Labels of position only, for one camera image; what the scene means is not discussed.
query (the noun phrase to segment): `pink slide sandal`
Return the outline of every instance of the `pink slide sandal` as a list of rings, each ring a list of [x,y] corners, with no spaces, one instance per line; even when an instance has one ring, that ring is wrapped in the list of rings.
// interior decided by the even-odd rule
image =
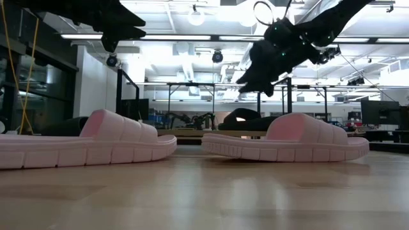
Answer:
[[[107,110],[94,111],[80,137],[0,135],[0,169],[104,165],[159,160],[176,137]]]
[[[271,162],[340,162],[369,153],[365,138],[350,137],[337,126],[302,113],[272,122],[266,140],[205,134],[202,148],[217,155]]]

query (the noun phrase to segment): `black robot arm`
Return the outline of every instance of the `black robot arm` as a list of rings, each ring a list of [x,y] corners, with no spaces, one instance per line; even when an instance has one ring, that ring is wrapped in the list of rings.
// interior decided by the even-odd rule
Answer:
[[[287,18],[271,24],[264,39],[253,44],[250,50],[252,64],[237,81],[245,84],[245,92],[264,92],[272,96],[271,82],[285,72],[309,59],[314,64],[325,64],[340,54],[339,48],[324,51],[316,47],[330,45],[344,29],[348,21],[373,0],[343,0],[333,8],[325,10],[309,22],[293,25]]]

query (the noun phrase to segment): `wooden floor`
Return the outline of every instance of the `wooden floor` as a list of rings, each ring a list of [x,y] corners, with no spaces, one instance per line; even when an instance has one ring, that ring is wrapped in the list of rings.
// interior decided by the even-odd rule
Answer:
[[[0,171],[0,229],[409,229],[409,155],[269,164],[182,146],[146,164]]]

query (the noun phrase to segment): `black object on floor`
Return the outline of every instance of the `black object on floor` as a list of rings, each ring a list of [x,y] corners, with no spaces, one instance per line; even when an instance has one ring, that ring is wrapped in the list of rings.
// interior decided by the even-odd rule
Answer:
[[[79,137],[87,120],[88,117],[68,119],[44,128],[41,130],[41,135],[51,137]]]
[[[237,121],[237,118],[245,119],[245,121]],[[267,131],[271,123],[278,117],[262,118],[256,111],[250,109],[236,109],[231,112],[222,124],[219,124],[219,130],[235,130],[235,131]]]

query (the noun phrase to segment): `yellow cable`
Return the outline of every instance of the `yellow cable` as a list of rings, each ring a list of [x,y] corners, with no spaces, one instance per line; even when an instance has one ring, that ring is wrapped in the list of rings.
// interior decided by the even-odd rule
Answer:
[[[28,89],[30,88],[30,78],[31,78],[31,73],[33,72],[34,53],[35,53],[35,50],[36,50],[37,32],[38,32],[38,23],[39,23],[39,21],[40,20],[37,19],[36,30],[34,32],[33,52],[31,53],[31,65],[30,65],[30,71],[28,73],[28,78],[27,78],[26,98],[24,99],[23,114],[26,114],[26,108],[27,108],[27,102],[28,102]],[[21,135],[21,131],[23,131],[23,127],[24,127],[24,117],[21,118],[20,135]]]
[[[4,31],[5,31],[5,33],[6,33],[6,41],[7,41],[8,55],[9,55],[9,58],[10,58],[10,64],[11,64],[11,66],[12,66],[12,72],[13,72],[15,87],[16,87],[17,92],[19,92],[19,81],[17,80],[16,74],[15,74],[15,69],[14,69],[14,64],[13,64],[13,57],[12,57],[12,49],[11,49],[11,47],[10,47],[10,40],[9,40],[9,38],[8,38],[6,12],[5,12],[5,10],[4,10],[4,0],[1,0],[1,11],[2,11],[2,13],[3,13]],[[21,100],[20,100],[21,107],[23,108],[22,118],[23,118],[23,119],[24,119],[24,118],[26,119],[27,124],[28,124],[29,127],[30,127],[30,131],[31,131],[31,133],[33,134],[33,128],[32,128],[32,126],[31,126],[31,124],[30,124],[30,121],[29,121],[28,118],[27,118],[27,114],[26,114],[26,110],[24,109],[24,105],[23,105],[22,98],[20,98],[20,99],[21,99]]]

